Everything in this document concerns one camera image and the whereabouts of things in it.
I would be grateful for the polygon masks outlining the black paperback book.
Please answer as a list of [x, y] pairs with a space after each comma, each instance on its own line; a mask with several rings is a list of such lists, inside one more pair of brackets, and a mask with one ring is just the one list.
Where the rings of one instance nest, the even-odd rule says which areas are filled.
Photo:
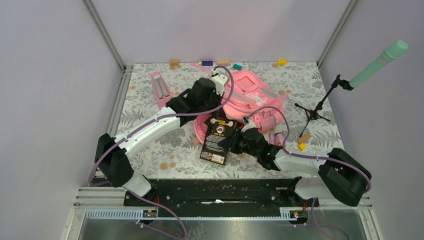
[[194, 121], [197, 139], [202, 144], [200, 159], [225, 165], [230, 145], [241, 123], [234, 119], [204, 114]]

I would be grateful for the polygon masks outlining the pink student backpack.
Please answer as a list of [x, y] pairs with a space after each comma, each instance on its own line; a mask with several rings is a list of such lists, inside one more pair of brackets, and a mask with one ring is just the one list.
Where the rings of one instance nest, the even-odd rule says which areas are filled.
[[194, 132], [201, 144], [204, 143], [211, 116], [227, 118], [240, 123], [257, 109], [265, 106], [276, 107], [284, 111], [284, 100], [290, 97], [286, 94], [279, 95], [268, 87], [257, 75], [247, 70], [235, 71], [232, 74], [234, 90], [231, 96], [232, 83], [229, 80], [224, 88], [222, 102], [227, 98], [229, 101], [219, 110], [199, 115], [194, 121]]

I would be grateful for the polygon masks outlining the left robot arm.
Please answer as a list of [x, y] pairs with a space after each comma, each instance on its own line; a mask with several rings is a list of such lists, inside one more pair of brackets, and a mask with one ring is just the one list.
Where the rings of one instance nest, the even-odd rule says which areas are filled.
[[114, 188], [123, 187], [144, 206], [152, 204], [155, 192], [149, 180], [136, 173], [129, 160], [159, 137], [176, 130], [199, 115], [213, 113], [221, 109], [225, 86], [233, 83], [233, 77], [217, 73], [211, 78], [199, 78], [192, 88], [170, 99], [159, 112], [127, 133], [111, 137], [105, 133], [97, 144], [93, 169], [89, 184], [96, 170], [105, 176], [105, 184]]

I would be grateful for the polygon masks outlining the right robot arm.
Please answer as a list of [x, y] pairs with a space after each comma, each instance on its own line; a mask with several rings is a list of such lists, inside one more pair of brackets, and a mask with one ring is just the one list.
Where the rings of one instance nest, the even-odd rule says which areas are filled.
[[287, 191], [287, 201], [293, 206], [312, 198], [333, 197], [342, 204], [356, 207], [371, 188], [371, 173], [341, 148], [334, 147], [325, 155], [290, 152], [268, 143], [257, 129], [250, 128], [236, 131], [230, 151], [255, 157], [266, 170], [310, 175]]

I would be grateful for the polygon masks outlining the purple toy brick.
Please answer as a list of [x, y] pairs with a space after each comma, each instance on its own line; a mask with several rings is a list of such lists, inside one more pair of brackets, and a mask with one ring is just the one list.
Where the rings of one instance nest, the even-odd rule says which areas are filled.
[[210, 67], [214, 65], [214, 62], [212, 60], [203, 60], [201, 62], [201, 65], [204, 67]]

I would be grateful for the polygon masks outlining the pink metronome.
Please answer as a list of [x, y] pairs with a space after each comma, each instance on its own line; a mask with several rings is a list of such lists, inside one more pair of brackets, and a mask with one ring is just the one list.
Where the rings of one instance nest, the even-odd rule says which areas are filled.
[[161, 73], [158, 71], [151, 74], [151, 84], [154, 98], [160, 110], [166, 106], [166, 103], [172, 99], [174, 95], [170, 91]]

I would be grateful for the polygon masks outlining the wooden block back centre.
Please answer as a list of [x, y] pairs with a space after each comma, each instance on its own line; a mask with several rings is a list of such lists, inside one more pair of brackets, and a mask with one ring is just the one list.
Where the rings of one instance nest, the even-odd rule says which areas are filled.
[[228, 59], [219, 59], [216, 61], [216, 65], [220, 65], [220, 66], [229, 66], [231, 63]]

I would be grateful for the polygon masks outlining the small wooden cube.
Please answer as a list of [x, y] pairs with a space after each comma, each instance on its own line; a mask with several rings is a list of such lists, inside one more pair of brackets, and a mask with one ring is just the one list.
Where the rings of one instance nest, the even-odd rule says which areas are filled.
[[197, 137], [194, 137], [194, 138], [191, 140], [191, 142], [192, 142], [192, 145], [193, 145], [194, 147], [199, 146], [199, 145], [201, 145], [201, 144], [202, 144], [202, 143], [199, 141], [199, 139], [198, 139]]

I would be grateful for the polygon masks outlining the teal toy block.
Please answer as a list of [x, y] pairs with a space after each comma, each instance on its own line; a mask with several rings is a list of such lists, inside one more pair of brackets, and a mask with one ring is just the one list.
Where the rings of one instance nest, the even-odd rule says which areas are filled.
[[238, 70], [238, 71], [240, 71], [240, 70], [243, 69], [243, 67], [241, 65], [239, 65], [239, 64], [233, 64], [232, 65], [232, 68], [235, 69], [235, 70]]

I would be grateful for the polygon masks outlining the wooden block back left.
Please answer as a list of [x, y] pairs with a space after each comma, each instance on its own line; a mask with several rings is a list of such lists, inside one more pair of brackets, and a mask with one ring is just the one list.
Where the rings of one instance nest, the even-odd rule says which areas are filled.
[[170, 67], [176, 67], [176, 66], [178, 66], [180, 64], [180, 62], [179, 62], [179, 60], [178, 59], [171, 59], [170, 61], [169, 61], [169, 66]]

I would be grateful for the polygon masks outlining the yellow cube near tripod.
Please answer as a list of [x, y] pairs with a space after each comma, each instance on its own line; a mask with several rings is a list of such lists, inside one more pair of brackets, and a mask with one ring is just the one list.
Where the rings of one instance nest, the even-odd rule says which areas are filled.
[[306, 146], [306, 144], [305, 144], [305, 143], [301, 143], [301, 144], [299, 144], [299, 145], [297, 146], [297, 148], [298, 148], [300, 151], [304, 151], [304, 150], [307, 148], [307, 146]]

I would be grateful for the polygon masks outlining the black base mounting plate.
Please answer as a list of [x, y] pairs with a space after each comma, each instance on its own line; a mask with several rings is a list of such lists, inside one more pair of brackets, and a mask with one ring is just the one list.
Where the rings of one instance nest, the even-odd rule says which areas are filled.
[[125, 207], [161, 204], [180, 218], [278, 217], [280, 208], [302, 211], [319, 206], [295, 193], [294, 179], [152, 179], [141, 199], [128, 192]]

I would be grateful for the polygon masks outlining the black microphone tripod stand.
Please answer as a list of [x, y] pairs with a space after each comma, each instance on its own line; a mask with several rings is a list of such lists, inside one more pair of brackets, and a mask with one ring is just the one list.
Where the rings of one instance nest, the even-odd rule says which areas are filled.
[[305, 127], [303, 128], [303, 130], [301, 131], [301, 133], [299, 134], [299, 137], [301, 138], [304, 133], [306, 128], [308, 127], [309, 123], [311, 121], [316, 121], [316, 120], [325, 120], [327, 122], [330, 122], [331, 120], [320, 115], [319, 111], [321, 111], [323, 109], [324, 103], [325, 101], [328, 99], [329, 95], [333, 92], [333, 90], [337, 87], [342, 87], [344, 90], [347, 91], [352, 91], [354, 88], [350, 85], [350, 82], [345, 80], [345, 79], [341, 79], [341, 75], [338, 74], [335, 78], [335, 80], [332, 82], [330, 89], [326, 92], [326, 94], [324, 95], [324, 97], [321, 99], [321, 101], [318, 102], [318, 104], [315, 106], [314, 109], [307, 109], [305, 107], [303, 107], [302, 105], [299, 105], [298, 103], [295, 103], [294, 106], [297, 108], [300, 108], [302, 110], [304, 110], [305, 115], [307, 117], [307, 121], [305, 124]]

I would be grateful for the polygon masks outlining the yellow toy block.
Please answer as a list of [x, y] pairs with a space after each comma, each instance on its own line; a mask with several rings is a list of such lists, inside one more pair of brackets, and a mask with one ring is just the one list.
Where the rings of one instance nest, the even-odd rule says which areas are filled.
[[277, 60], [277, 64], [278, 64], [279, 66], [284, 66], [284, 65], [286, 65], [286, 64], [287, 64], [287, 60], [286, 60], [286, 59], [278, 59], [278, 60]]

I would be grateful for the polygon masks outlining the aluminium frame rail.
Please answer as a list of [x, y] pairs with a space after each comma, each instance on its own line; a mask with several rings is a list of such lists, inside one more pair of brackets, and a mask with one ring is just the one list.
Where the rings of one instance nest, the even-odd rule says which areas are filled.
[[105, 133], [114, 136], [118, 131], [134, 66], [125, 64], [93, 1], [82, 0], [82, 3], [119, 70], [103, 129]]

